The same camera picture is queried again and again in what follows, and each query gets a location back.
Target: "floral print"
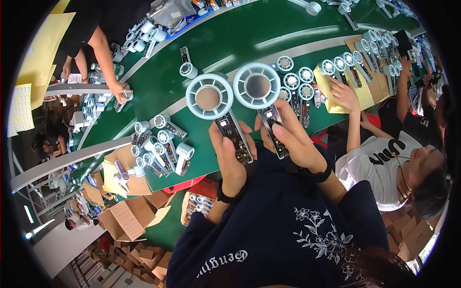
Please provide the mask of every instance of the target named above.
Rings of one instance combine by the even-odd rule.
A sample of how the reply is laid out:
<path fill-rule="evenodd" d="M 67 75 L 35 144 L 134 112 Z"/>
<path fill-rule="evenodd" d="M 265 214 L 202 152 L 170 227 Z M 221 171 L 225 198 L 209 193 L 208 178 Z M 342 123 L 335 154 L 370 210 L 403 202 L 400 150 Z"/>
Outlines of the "floral print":
<path fill-rule="evenodd" d="M 335 261 L 336 265 L 339 264 L 341 259 L 344 262 L 341 266 L 343 273 L 346 274 L 345 281 L 348 280 L 354 273 L 354 263 L 357 262 L 358 254 L 355 252 L 348 253 L 346 249 L 346 244 L 349 244 L 353 235 L 346 236 L 344 233 L 341 236 L 338 235 L 336 227 L 331 218 L 330 212 L 328 209 L 325 210 L 322 218 L 318 211 L 311 211 L 309 209 L 301 208 L 297 209 L 295 207 L 296 220 L 304 221 L 307 220 L 307 224 L 304 227 L 308 228 L 308 234 L 303 236 L 303 231 L 299 233 L 293 232 L 293 234 L 298 235 L 299 239 L 296 240 L 298 243 L 303 243 L 302 248 L 309 247 L 317 252 L 317 256 L 320 258 L 326 256 L 328 260 Z M 331 222 L 331 231 L 326 233 L 326 235 L 321 235 L 320 230 L 318 229 L 324 222 L 325 219 L 328 219 Z"/>

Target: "white t-shirt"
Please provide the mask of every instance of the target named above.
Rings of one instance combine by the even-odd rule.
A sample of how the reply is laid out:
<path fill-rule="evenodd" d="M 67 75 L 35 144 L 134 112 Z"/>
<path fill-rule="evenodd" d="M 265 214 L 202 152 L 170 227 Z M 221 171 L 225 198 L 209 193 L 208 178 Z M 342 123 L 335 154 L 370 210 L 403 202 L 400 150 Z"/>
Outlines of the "white t-shirt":
<path fill-rule="evenodd" d="M 421 148 L 421 144 L 403 131 L 398 140 L 371 136 L 360 148 L 338 159 L 335 174 L 348 191 L 356 183 L 368 180 L 378 209 L 397 210 L 405 204 L 400 203 L 397 191 L 399 161 L 400 164 L 408 161 L 415 148 Z"/>
<path fill-rule="evenodd" d="M 82 217 L 89 221 L 89 225 L 87 225 L 83 220 L 78 219 L 77 221 L 75 221 L 75 228 L 73 230 L 85 230 L 95 226 L 93 219 L 85 215 L 82 215 Z"/>

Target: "hand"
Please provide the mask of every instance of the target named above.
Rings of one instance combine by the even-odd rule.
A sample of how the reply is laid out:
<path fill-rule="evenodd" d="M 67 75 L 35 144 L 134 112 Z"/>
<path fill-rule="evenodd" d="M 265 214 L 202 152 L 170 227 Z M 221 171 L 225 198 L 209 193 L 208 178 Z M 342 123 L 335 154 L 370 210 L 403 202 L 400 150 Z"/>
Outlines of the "hand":
<path fill-rule="evenodd" d="M 423 77 L 423 83 L 425 86 L 429 86 L 428 89 L 432 89 L 432 83 L 431 83 L 432 79 L 434 79 L 433 74 L 427 74 L 427 75 L 424 75 Z"/>
<path fill-rule="evenodd" d="M 67 81 L 67 79 L 69 79 L 69 75 L 71 74 L 71 61 L 64 62 L 64 65 L 62 66 L 62 72 L 64 74 L 64 81 Z"/>
<path fill-rule="evenodd" d="M 254 160 L 258 159 L 256 152 L 256 145 L 248 133 L 251 133 L 252 130 L 248 125 L 243 121 L 238 121 L 240 128 L 245 136 L 245 139 L 248 143 L 248 149 L 253 156 Z M 216 152 L 216 158 L 218 159 L 219 169 L 221 170 L 221 175 L 223 177 L 223 193 L 228 197 L 235 197 L 247 181 L 247 171 L 245 167 L 237 161 L 235 157 L 235 148 L 234 143 L 227 138 L 223 137 L 216 126 L 216 123 L 213 123 L 208 129 L 210 133 L 211 143 Z"/>
<path fill-rule="evenodd" d="M 124 87 L 126 86 L 126 83 L 122 84 L 122 83 L 120 83 L 119 81 L 117 81 L 115 79 L 114 79 L 114 81 L 106 82 L 106 84 L 108 85 L 110 91 L 114 94 L 115 98 L 117 98 L 117 102 L 120 103 L 120 104 L 124 104 L 122 102 L 122 100 L 124 100 L 124 101 L 129 100 L 128 98 L 123 97 L 122 93 L 131 93 L 131 92 L 133 92 L 133 90 L 124 89 Z"/>
<path fill-rule="evenodd" d="M 277 99 L 275 106 L 284 127 L 274 124 L 272 126 L 274 136 L 287 147 L 291 160 L 296 165 L 304 168 L 314 167 L 318 161 L 316 157 L 311 157 L 312 155 L 308 154 L 310 149 L 315 150 L 320 157 L 323 158 L 323 156 L 314 147 L 312 140 L 299 123 L 299 119 L 293 112 L 293 109 L 291 109 L 290 104 L 285 100 Z M 259 115 L 256 117 L 254 130 L 261 130 L 261 139 L 264 142 L 264 147 L 275 153 L 275 148 Z"/>
<path fill-rule="evenodd" d="M 413 73 L 410 72 L 410 67 L 412 61 L 408 59 L 407 56 L 403 56 L 402 59 L 400 59 L 400 63 L 402 64 L 402 71 L 400 71 L 400 77 L 406 77 L 410 78 L 413 76 Z"/>
<path fill-rule="evenodd" d="M 373 124 L 370 123 L 370 120 L 368 119 L 368 116 L 366 115 L 366 113 L 364 111 L 360 112 L 360 116 L 361 116 L 361 121 L 360 121 L 360 126 L 363 128 L 363 129 L 367 129 L 367 130 L 370 130 L 370 127 L 373 126 Z"/>
<path fill-rule="evenodd" d="M 331 94 L 339 104 L 349 108 L 350 112 L 360 111 L 359 98 L 357 97 L 357 94 L 354 90 L 352 90 L 349 86 L 344 85 L 344 83 L 331 77 L 328 77 L 328 80 L 330 80 Z"/>

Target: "plastic bag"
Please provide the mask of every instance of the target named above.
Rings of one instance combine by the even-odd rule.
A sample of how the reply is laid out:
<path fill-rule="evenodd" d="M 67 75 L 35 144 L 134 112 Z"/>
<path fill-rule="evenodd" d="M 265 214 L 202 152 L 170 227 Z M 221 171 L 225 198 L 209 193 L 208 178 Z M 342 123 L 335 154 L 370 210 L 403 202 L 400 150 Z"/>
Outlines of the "plastic bag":
<path fill-rule="evenodd" d="M 151 12 L 150 17 L 161 25 L 173 30 L 177 24 L 190 15 L 197 14 L 190 0 L 169 0 Z"/>

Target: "navy t-shirt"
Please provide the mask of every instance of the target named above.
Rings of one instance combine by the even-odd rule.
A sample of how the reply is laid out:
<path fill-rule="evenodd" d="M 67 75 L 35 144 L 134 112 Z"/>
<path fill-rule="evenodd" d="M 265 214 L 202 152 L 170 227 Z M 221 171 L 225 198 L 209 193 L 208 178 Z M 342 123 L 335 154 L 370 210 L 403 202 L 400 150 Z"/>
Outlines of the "navy t-shirt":
<path fill-rule="evenodd" d="M 324 148 L 334 167 L 334 155 Z M 168 265 L 168 288 L 337 287 L 360 274 L 360 248 L 389 251 L 387 231 L 370 183 L 356 184 L 335 205 L 315 184 L 284 170 L 258 149 L 245 196 L 215 225 L 192 214 Z"/>

